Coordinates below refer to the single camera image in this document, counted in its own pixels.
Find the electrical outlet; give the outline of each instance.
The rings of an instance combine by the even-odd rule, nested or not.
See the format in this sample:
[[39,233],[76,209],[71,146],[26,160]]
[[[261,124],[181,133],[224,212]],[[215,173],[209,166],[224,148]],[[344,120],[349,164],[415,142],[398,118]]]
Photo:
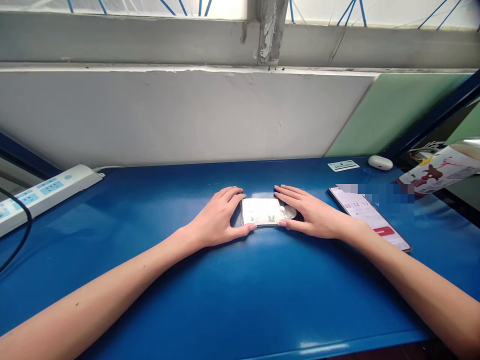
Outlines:
[[50,184],[48,186],[45,186],[41,191],[42,194],[47,195],[51,192],[54,192],[57,189],[60,189],[63,186],[63,184],[60,181],[56,181],[53,184]]
[[24,196],[27,196],[28,194],[31,194],[33,190],[27,190],[25,192],[22,192],[20,194],[15,195],[17,198],[23,198]]
[[41,188],[43,188],[44,186],[46,186],[46,185],[48,185],[48,184],[51,184],[51,183],[53,183],[53,182],[56,182],[56,181],[57,181],[57,178],[52,177],[50,180],[44,181],[44,182],[42,182],[40,185],[37,185],[36,188],[37,188],[37,189],[41,189]]
[[0,219],[6,218],[8,215],[10,215],[10,210],[8,210],[6,207],[0,208]]
[[[31,194],[27,197],[24,197],[20,199],[22,203],[24,203],[26,206],[30,205],[31,203],[37,201],[39,199],[39,196],[37,194]],[[13,202],[13,208],[15,210],[20,209],[20,205],[18,205],[16,202]]]

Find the finger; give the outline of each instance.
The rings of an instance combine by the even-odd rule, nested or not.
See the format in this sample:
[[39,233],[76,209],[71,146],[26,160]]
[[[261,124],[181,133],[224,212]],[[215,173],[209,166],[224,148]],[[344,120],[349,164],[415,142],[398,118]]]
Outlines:
[[282,194],[280,192],[274,192],[274,195],[283,202],[286,202],[288,205],[293,206],[295,209],[299,209],[300,200],[294,199],[293,197]]
[[245,199],[247,195],[245,194],[237,194],[234,197],[231,198],[231,200],[228,202],[229,205],[231,205],[232,210],[235,210],[235,208],[239,205],[239,202],[242,201],[242,199]]
[[221,198],[228,190],[230,190],[230,189],[232,189],[232,188],[236,188],[236,186],[227,186],[227,187],[224,187],[223,189],[217,191],[217,192],[211,197],[211,200],[216,200],[216,199]]
[[300,194],[300,195],[304,195],[304,196],[311,195],[310,193],[308,193],[308,192],[306,192],[302,189],[299,189],[298,187],[287,186],[287,185],[281,185],[280,187],[283,188],[283,189],[293,191],[294,193],[297,193],[297,194]]
[[278,222],[278,225],[290,230],[299,231],[307,235],[311,228],[311,224],[309,224],[308,222],[296,221],[291,219],[282,219]]
[[231,239],[238,239],[243,236],[247,236],[252,230],[255,230],[257,225],[254,223],[248,223],[239,227],[231,227],[229,230],[229,235]]
[[288,195],[291,198],[301,200],[304,198],[302,194],[299,194],[298,192],[293,192],[292,190],[288,190],[286,188],[280,187],[278,185],[275,185],[275,190],[277,190],[279,193],[282,193],[284,195]]
[[231,189],[228,189],[228,190],[220,197],[220,200],[221,200],[221,201],[225,201],[226,203],[228,203],[235,194],[239,194],[239,193],[241,193],[241,192],[243,192],[243,191],[244,191],[244,190],[243,190],[241,187],[232,187]]

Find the green wall panel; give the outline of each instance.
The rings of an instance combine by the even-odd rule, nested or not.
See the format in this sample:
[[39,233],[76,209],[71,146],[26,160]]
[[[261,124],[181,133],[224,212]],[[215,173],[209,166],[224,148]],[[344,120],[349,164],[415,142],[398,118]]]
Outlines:
[[450,145],[457,140],[464,138],[471,138],[480,136],[480,101],[476,102],[473,110],[461,122],[450,137],[445,141],[445,144]]
[[380,153],[469,76],[447,73],[381,74],[325,156]]

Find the forearm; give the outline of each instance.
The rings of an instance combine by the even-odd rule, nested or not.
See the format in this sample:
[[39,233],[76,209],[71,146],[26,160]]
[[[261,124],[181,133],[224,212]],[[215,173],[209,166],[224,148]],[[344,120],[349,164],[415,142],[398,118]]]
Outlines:
[[163,272],[197,251],[182,229],[0,337],[6,359],[75,359]]
[[459,357],[480,355],[480,303],[371,229],[342,240],[359,250]]

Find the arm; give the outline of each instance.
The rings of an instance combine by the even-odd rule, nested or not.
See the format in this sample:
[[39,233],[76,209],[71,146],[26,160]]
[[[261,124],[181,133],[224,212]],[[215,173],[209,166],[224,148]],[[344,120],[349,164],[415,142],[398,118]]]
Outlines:
[[353,246],[381,271],[452,352],[460,358],[480,357],[480,302],[391,245],[365,222],[295,187],[275,189],[275,195],[305,219],[283,220],[279,225]]
[[246,236],[230,227],[242,189],[217,192],[198,216],[158,245],[97,277],[0,337],[5,359],[75,359],[168,268],[204,247]]

